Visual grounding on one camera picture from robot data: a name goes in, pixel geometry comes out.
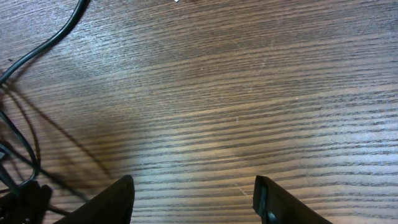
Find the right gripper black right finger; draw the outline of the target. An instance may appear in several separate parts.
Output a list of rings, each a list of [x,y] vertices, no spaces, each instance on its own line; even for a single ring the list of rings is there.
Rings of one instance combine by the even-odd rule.
[[[265,176],[256,176],[252,199],[262,224],[331,224]]]

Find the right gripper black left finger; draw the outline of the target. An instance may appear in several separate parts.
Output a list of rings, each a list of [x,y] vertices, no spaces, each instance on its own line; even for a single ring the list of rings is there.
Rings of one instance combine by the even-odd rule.
[[[130,224],[134,198],[134,180],[131,175],[125,175],[89,202],[55,223]]]

